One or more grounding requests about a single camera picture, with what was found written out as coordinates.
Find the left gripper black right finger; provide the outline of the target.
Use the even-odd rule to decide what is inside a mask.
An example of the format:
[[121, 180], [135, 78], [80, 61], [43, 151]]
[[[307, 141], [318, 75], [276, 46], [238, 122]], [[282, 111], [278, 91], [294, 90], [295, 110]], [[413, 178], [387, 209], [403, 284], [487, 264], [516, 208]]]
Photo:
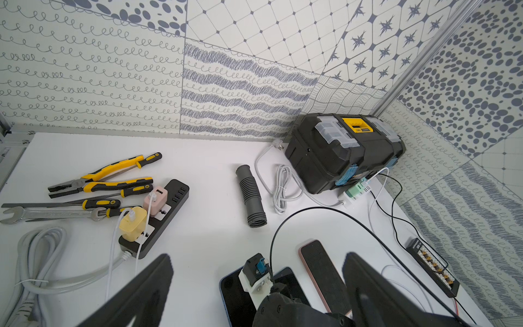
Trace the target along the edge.
[[343, 276], [356, 326], [466, 326], [456, 317], [426, 313], [358, 254], [348, 253]]

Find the black phone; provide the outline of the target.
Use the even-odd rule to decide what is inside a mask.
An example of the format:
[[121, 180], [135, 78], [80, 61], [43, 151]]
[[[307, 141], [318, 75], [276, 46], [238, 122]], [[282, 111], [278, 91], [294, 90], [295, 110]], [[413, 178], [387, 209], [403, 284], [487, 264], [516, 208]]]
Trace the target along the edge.
[[[262, 286], [259, 292], [253, 294], [246, 291], [241, 283], [241, 271], [242, 268], [238, 268], [219, 282], [229, 326], [252, 326], [257, 307], [251, 296], [255, 295], [255, 298], [261, 300], [261, 295], [268, 295], [269, 292], [266, 286]], [[311, 306], [290, 267], [279, 271], [275, 275], [275, 281], [287, 286], [292, 300]]]

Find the pink case phone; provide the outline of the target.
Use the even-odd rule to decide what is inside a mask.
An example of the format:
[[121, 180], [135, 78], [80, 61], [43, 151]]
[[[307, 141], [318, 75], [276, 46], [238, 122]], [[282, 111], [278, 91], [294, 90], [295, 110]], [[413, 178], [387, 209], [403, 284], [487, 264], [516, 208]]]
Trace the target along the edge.
[[326, 310], [348, 315], [351, 303], [346, 285], [323, 245], [318, 240], [311, 241], [298, 254]]

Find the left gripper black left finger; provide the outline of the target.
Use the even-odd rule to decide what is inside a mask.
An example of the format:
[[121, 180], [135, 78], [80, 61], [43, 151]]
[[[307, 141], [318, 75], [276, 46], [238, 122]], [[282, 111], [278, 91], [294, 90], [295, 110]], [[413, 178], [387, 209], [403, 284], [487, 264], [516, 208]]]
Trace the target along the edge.
[[173, 275], [163, 253], [80, 325], [159, 326]]

